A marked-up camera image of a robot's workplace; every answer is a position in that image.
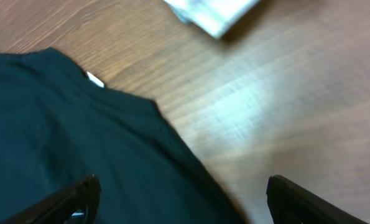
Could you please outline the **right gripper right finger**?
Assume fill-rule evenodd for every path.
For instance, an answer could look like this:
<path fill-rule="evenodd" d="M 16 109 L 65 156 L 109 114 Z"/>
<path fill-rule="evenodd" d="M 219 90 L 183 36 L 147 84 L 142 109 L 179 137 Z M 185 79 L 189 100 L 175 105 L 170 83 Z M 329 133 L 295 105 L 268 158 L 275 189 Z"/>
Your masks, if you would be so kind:
<path fill-rule="evenodd" d="M 282 175 L 269 177 L 266 195 L 274 224 L 366 224 Z"/>

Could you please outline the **black t-shirt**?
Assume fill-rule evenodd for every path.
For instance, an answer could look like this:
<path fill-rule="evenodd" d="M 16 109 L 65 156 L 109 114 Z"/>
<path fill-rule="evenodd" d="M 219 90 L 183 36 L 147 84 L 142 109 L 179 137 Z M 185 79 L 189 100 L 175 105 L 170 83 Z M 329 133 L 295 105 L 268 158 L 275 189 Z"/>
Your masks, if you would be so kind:
<path fill-rule="evenodd" d="M 55 49 L 0 54 L 0 221 L 89 175 L 97 223 L 242 223 L 152 101 Z"/>

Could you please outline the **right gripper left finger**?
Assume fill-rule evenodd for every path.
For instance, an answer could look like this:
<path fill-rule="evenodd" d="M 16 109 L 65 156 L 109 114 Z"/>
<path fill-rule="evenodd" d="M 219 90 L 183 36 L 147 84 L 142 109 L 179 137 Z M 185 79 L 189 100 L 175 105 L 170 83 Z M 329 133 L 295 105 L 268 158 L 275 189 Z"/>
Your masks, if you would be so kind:
<path fill-rule="evenodd" d="M 65 187 L 2 224 L 92 224 L 98 212 L 101 186 L 95 175 Z"/>

